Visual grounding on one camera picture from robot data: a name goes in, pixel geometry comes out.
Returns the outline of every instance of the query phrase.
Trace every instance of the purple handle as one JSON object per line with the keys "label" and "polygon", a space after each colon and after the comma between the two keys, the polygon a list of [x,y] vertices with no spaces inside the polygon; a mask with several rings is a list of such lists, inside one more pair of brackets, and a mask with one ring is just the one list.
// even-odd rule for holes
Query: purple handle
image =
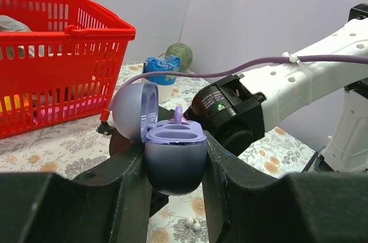
{"label": "purple handle", "polygon": [[182,118],[183,118],[183,107],[177,106],[175,108],[174,123],[182,124]]}

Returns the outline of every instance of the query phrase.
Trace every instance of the blue plastic wrapper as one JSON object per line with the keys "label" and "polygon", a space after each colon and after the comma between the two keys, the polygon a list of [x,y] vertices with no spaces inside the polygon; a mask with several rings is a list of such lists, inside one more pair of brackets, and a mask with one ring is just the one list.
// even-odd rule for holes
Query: blue plastic wrapper
{"label": "blue plastic wrapper", "polygon": [[[169,58],[149,57],[146,59],[143,65],[143,73],[146,72],[178,72],[180,69],[180,58],[171,55]],[[157,83],[158,85],[172,85],[175,83],[176,76],[173,75],[159,75],[150,76],[146,78],[150,82]]]}

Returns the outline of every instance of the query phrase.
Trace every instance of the open lid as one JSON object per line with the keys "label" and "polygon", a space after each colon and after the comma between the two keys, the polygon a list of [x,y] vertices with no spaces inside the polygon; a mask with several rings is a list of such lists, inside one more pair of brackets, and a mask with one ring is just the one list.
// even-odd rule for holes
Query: open lid
{"label": "open lid", "polygon": [[113,121],[118,132],[133,141],[144,142],[147,127],[158,119],[158,87],[141,82],[120,88],[111,104]]}

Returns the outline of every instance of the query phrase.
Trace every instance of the floral tablecloth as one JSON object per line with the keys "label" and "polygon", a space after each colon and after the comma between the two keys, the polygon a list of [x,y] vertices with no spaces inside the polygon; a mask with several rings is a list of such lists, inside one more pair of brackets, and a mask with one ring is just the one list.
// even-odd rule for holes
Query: floral tablecloth
{"label": "floral tablecloth", "polygon": [[[123,65],[116,90],[129,78],[140,74],[142,64]],[[208,83],[203,79],[178,78],[167,109],[189,107],[196,92]],[[109,138],[96,132],[99,116],[88,117],[35,132],[0,140],[0,171],[55,171],[72,179],[109,157]],[[252,144],[239,158],[256,169],[279,178],[301,172],[314,151],[280,128]],[[186,217],[196,217],[199,231],[186,227]],[[202,187],[185,196],[170,197],[169,204],[151,217],[149,243],[208,242]]]}

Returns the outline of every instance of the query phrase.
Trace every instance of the cable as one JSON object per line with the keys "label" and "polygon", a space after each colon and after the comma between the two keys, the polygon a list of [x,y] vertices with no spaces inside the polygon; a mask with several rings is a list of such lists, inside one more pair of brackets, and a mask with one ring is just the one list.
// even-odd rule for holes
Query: cable
{"label": "cable", "polygon": [[[308,55],[308,56],[298,56],[298,59],[301,62],[342,62],[342,63],[357,63],[357,64],[368,64],[368,57],[365,56],[353,56],[353,55]],[[231,75],[237,72],[240,72],[246,68],[250,68],[259,64],[269,64],[269,63],[290,63],[290,59],[288,57],[263,57],[259,59],[255,59],[249,62],[246,62],[234,69],[225,71],[225,72],[217,72],[214,74],[190,74],[184,72],[146,72],[144,74],[140,74],[135,76],[134,78],[129,79],[125,82],[121,87],[126,87],[127,85],[133,83],[142,78],[147,78],[149,76],[159,76],[159,75],[174,75],[181,76],[185,78],[219,78],[221,76]]]}

